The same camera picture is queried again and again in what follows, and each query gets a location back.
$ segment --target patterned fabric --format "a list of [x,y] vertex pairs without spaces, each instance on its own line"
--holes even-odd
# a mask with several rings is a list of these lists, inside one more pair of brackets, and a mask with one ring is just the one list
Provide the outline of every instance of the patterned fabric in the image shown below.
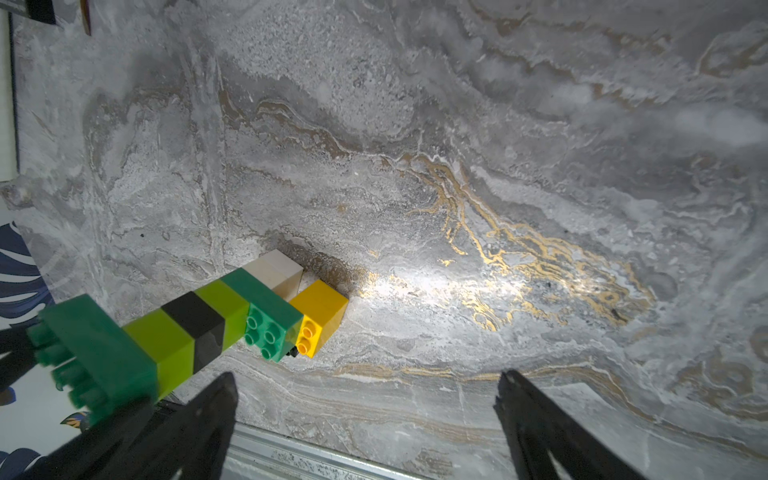
[[70,427],[80,429],[81,432],[85,432],[91,427],[91,423],[88,420],[89,415],[88,412],[75,412],[66,419],[61,420],[61,424],[69,425]]
[[11,453],[0,452],[0,480],[11,480],[26,470],[39,456],[39,453],[31,449],[16,449]]
[[53,297],[14,222],[0,227],[0,320],[4,326],[37,323]]

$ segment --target lime green lego brick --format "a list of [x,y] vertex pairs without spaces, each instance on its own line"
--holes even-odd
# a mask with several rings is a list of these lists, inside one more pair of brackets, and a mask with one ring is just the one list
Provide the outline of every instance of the lime green lego brick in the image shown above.
[[242,268],[221,280],[250,303],[246,343],[279,362],[295,345],[303,314]]
[[51,373],[57,386],[72,387],[70,398],[91,410],[93,423],[135,399],[157,398],[152,358],[88,295],[47,307],[38,318],[27,329],[38,363],[58,367]]
[[192,376],[194,339],[163,310],[137,318],[123,330],[157,365],[157,399]]
[[195,293],[208,306],[216,310],[216,313],[224,317],[222,350],[230,348],[237,340],[243,338],[250,303],[221,280],[208,283],[195,290]]

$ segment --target yellow lego brick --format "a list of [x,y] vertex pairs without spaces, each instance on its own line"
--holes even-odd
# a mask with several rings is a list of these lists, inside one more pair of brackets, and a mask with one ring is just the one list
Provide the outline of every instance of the yellow lego brick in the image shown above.
[[224,318],[222,352],[243,338],[250,303],[243,300],[243,297],[237,295],[221,280],[214,280],[194,292]]
[[349,300],[341,293],[321,280],[308,286],[290,301],[291,305],[304,314],[299,338],[296,339],[299,353],[309,358],[315,356],[317,350],[339,328],[348,303]]
[[192,376],[194,339],[161,309],[123,327],[157,364],[157,390],[164,398]]

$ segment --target lego stud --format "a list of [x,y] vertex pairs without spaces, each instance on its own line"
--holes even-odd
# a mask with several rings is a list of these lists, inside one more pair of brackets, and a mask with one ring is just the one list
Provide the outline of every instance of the lego stud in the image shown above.
[[256,330],[248,330],[245,334],[245,343],[247,345],[255,345],[259,339],[259,333]]
[[83,403],[91,408],[107,401],[107,395],[97,386],[93,386],[80,394]]
[[246,321],[248,328],[255,330],[263,320],[264,317],[261,312],[251,307],[250,312],[248,312],[248,320]]
[[74,405],[76,409],[81,409],[85,406],[83,401],[80,400],[80,396],[78,395],[77,390],[72,390],[69,392],[69,401],[72,402],[72,405]]
[[58,365],[66,362],[72,356],[72,352],[60,343],[54,343],[35,352],[35,359],[43,366]]
[[309,352],[310,347],[311,347],[310,341],[307,339],[301,339],[296,344],[296,349],[298,349],[299,353],[301,353],[302,355],[306,355],[306,353]]
[[264,332],[264,340],[269,343],[270,345],[275,343],[275,340],[277,340],[277,337],[280,336],[280,329],[277,328],[277,325],[274,323],[267,327],[266,332]]
[[48,345],[56,340],[56,334],[44,323],[38,323],[29,327],[27,329],[27,336],[34,346]]
[[317,333],[317,328],[315,327],[315,324],[311,322],[307,322],[304,328],[301,329],[301,334],[308,339],[311,339],[315,333]]
[[59,390],[61,390],[61,388],[59,388],[60,386],[75,385],[88,378],[88,372],[85,371],[83,365],[77,360],[72,360],[71,362],[58,367],[51,372],[51,375],[53,376],[54,382],[56,382],[56,388]]

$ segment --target black lego brick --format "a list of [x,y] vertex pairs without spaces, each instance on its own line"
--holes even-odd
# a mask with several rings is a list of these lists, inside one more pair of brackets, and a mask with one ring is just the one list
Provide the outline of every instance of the black lego brick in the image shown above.
[[188,292],[161,307],[185,332],[194,338],[193,373],[202,370],[221,355],[224,340],[224,317],[219,315],[195,292]]

